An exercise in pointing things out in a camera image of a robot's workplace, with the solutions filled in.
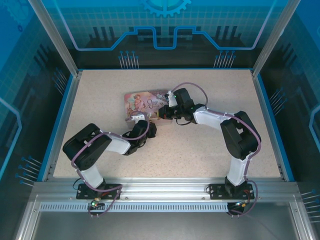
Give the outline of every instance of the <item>speckled tabletop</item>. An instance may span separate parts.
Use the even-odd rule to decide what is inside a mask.
[[[84,70],[77,89],[63,144],[89,123],[103,131],[123,134],[124,95],[173,89],[180,83],[200,85],[209,97],[208,107],[221,112],[245,111],[262,139],[262,149],[251,162],[251,177],[279,177],[274,151],[249,70]],[[195,103],[204,103],[202,92],[184,86]],[[231,156],[220,131],[205,125],[157,127],[155,138],[130,156],[105,151],[97,162],[104,177],[225,177]],[[60,150],[53,176],[74,178],[77,173]]]

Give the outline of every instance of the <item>blue enclosure wall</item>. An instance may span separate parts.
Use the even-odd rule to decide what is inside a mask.
[[[287,0],[43,2],[78,68],[133,69],[251,68]]]
[[[41,164],[70,73],[28,1],[0,2],[0,32],[0,239],[11,240],[38,174],[22,158]]]
[[[294,178],[302,192],[320,190],[319,9],[318,0],[300,2],[261,71]]]

